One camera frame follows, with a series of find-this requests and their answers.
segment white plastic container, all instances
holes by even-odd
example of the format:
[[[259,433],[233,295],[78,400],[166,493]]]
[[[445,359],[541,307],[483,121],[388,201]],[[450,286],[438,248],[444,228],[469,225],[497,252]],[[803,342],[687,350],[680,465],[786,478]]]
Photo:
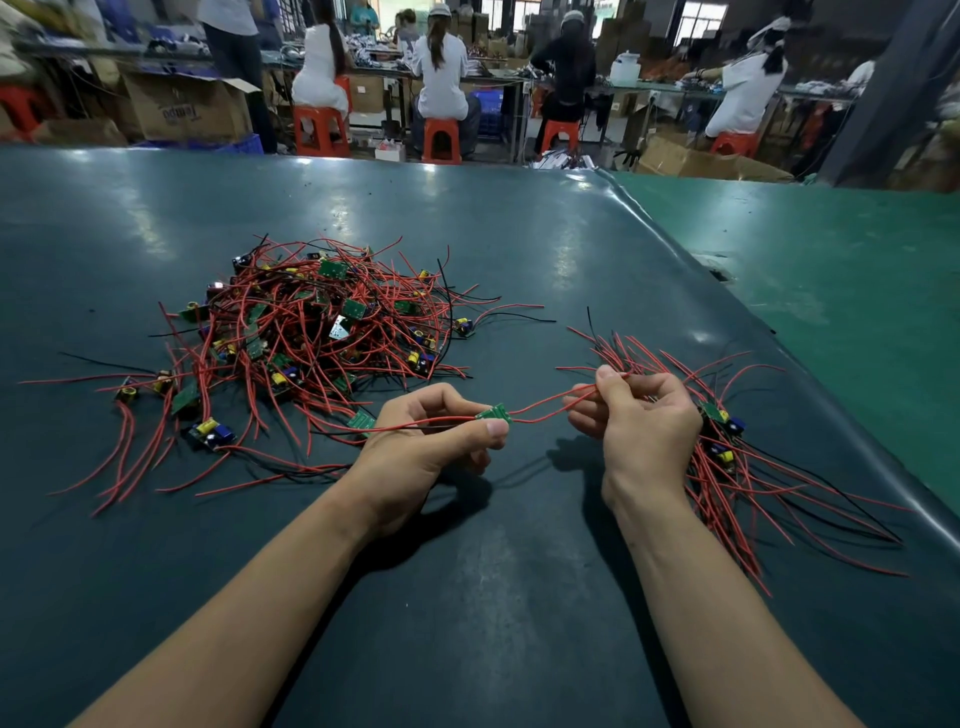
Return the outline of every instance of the white plastic container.
[[[632,85],[640,78],[640,54],[621,53],[610,68],[612,85]]]

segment dark green table surface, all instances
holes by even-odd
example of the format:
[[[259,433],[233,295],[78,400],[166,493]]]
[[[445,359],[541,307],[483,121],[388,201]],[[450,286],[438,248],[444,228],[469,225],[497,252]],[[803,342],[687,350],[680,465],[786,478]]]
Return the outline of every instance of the dark green table surface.
[[[773,614],[871,728],[951,725],[960,715],[960,520],[609,177],[24,148],[0,149],[0,169],[0,725],[63,725],[322,491],[278,483],[208,499],[158,495],[210,462],[179,448],[92,520],[103,480],[44,494],[109,452],[119,426],[109,394],[15,384],[101,371],[60,350],[160,368],[162,340],[148,338],[163,330],[156,302],[196,300],[266,232],[284,241],[326,232],[375,247],[403,235],[402,251],[428,268],[449,245],[451,285],[545,304],[560,323],[494,320],[454,345],[447,361],[472,367],[459,386],[473,400],[517,408],[576,381],[554,367],[595,365],[564,328],[585,326],[587,306],[598,329],[630,332],[693,367],[745,350],[754,354],[744,364],[782,367],[733,386],[728,402],[748,441],[852,493],[914,510],[877,513],[904,548],[810,523],[850,556],[910,578],[840,563],[798,534],[791,546],[759,519]],[[782,234],[776,218],[759,226]],[[402,264],[395,252],[385,255]],[[887,285],[877,282],[876,301]],[[909,391],[902,360],[886,361],[878,400]],[[135,406],[139,451],[159,403]],[[226,387],[213,411],[225,423],[247,417]],[[256,444],[296,456],[281,437]],[[354,456],[315,438],[309,462]],[[684,725],[630,554],[601,502],[602,462],[598,444],[562,417],[516,425],[486,480],[438,488],[428,515],[365,551],[272,723]],[[204,486],[249,478],[229,460]],[[744,509],[748,528],[750,520]]]
[[[960,196],[616,179],[960,512]]]

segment window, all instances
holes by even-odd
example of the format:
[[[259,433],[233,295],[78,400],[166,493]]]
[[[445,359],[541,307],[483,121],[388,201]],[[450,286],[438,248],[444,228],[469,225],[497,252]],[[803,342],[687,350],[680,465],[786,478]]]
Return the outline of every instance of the window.
[[[498,31],[503,24],[503,0],[483,0],[481,12],[490,16],[490,30]],[[536,15],[540,12],[540,1],[525,2],[516,0],[514,5],[514,30],[523,30],[523,21],[527,15]]]
[[[727,14],[726,5],[713,3],[684,3],[684,12],[680,16],[680,28],[674,38],[675,46],[698,37],[707,31],[718,31]]]

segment ponytail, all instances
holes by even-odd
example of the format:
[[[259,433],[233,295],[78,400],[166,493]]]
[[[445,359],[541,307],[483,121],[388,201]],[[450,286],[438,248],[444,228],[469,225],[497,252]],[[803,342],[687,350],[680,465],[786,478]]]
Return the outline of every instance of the ponytail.
[[[444,64],[444,36],[450,24],[450,18],[437,15],[430,18],[430,30],[426,34],[426,43],[430,47],[430,60],[434,70],[439,71]]]
[[[767,76],[783,73],[783,36],[781,31],[767,31],[763,36],[763,51],[767,54],[763,72]]]

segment worker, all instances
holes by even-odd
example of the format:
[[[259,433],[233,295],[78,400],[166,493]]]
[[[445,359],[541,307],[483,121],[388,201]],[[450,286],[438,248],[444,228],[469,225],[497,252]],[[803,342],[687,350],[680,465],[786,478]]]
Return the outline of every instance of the worker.
[[[350,11],[350,26],[361,36],[375,36],[380,20],[376,11],[370,7],[370,0],[359,0]]]
[[[480,99],[464,94],[460,80],[467,75],[467,46],[447,32],[450,8],[438,3],[427,15],[427,34],[414,44],[414,76],[423,77],[423,91],[410,109],[414,148],[423,152],[423,129],[427,119],[459,122],[460,154],[473,154],[480,134]]]
[[[548,121],[580,121],[586,109],[587,88],[597,73],[593,44],[587,37],[584,14],[568,11],[554,38],[530,58],[530,64],[544,73],[553,73],[553,88],[543,98],[543,121],[537,132],[536,151],[543,146]]]
[[[197,20],[203,25],[213,65],[225,79],[242,79],[256,86],[247,94],[253,131],[264,154],[276,154],[276,134],[263,98],[263,59],[256,23],[247,0],[200,0]]]
[[[347,72],[348,56],[337,29],[333,0],[311,0],[311,12],[316,24],[307,28],[303,38],[303,69],[290,89],[294,105],[336,109],[346,122],[347,92],[334,81]],[[306,131],[312,133],[312,124]]]
[[[780,17],[751,36],[746,56],[722,68],[700,69],[684,76],[684,80],[723,81],[727,95],[707,123],[707,145],[724,132],[754,133],[759,129],[767,103],[786,73],[783,46],[789,28],[790,19]]]
[[[684,385],[673,375],[623,376],[609,366],[595,383],[585,399],[567,398],[568,419],[603,441],[603,499],[633,556],[690,723],[862,728],[691,509],[684,481],[703,421]],[[388,401],[376,426],[488,408],[434,384]],[[482,473],[509,430],[504,420],[473,419],[431,434],[374,434],[339,481],[73,728],[260,725],[360,551],[420,511],[443,467],[464,463]],[[362,685],[357,690],[363,694]]]
[[[876,69],[876,61],[864,61],[853,70],[850,77],[841,85],[848,88],[854,97],[859,98],[874,77],[874,69]],[[852,107],[853,102],[837,101],[833,102],[824,111],[817,138],[790,169],[790,173],[794,177],[802,180],[807,175],[815,175],[820,171],[824,160],[827,159],[827,154],[833,147],[833,142],[840,134],[847,117],[850,116]]]
[[[394,29],[394,45],[401,51],[413,51],[414,43],[420,39],[420,31],[417,30],[417,14],[407,8],[396,14],[396,25]]]

